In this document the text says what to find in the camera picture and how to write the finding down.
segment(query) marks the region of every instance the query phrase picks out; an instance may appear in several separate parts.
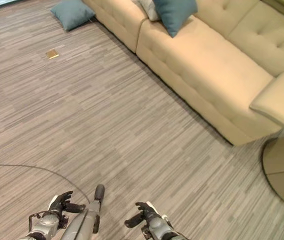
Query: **sofa seat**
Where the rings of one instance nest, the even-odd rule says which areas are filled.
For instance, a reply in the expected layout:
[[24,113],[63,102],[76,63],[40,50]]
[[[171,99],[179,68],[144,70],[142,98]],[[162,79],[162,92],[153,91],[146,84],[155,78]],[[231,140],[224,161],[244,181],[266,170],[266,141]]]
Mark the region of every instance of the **sofa seat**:
[[141,24],[148,18],[143,8],[132,0],[83,0],[96,18],[134,53]]
[[144,21],[136,54],[233,144],[282,128],[249,108],[274,77],[200,19],[189,17],[174,38]]

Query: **teal throw pillow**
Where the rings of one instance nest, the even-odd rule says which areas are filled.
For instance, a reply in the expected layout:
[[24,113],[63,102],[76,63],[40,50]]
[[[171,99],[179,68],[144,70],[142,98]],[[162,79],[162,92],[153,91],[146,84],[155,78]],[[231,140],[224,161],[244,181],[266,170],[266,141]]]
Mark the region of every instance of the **teal throw pillow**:
[[95,15],[95,12],[81,0],[65,0],[51,9],[65,31],[70,31],[87,22]]
[[153,0],[168,34],[173,38],[183,23],[198,11],[196,0]]

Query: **striped carpet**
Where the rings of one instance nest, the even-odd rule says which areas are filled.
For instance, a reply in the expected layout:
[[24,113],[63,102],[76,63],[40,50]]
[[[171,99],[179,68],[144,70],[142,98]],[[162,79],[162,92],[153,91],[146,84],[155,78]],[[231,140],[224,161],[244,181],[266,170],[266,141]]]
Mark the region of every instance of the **striped carpet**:
[[[100,23],[65,33],[57,2],[0,8],[0,164],[55,171],[90,198],[103,183],[97,240],[143,240],[123,222],[148,200],[192,240],[284,240],[265,139],[232,147]],[[69,190],[86,202],[56,174],[0,166],[0,240],[24,236],[28,216]]]

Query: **sofa armrest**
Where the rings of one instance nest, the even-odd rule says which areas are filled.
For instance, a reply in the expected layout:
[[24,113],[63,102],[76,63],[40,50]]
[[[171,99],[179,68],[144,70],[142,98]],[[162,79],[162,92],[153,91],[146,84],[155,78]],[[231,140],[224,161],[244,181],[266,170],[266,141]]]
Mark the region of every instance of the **sofa armrest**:
[[284,72],[259,93],[250,108],[284,125]]

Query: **tufted sofa back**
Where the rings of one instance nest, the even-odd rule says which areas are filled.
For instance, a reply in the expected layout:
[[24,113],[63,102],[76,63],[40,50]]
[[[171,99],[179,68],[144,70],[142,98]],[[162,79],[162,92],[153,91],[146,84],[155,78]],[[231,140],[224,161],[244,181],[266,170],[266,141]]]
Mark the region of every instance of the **tufted sofa back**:
[[260,0],[196,0],[195,16],[277,77],[284,72],[284,15]]

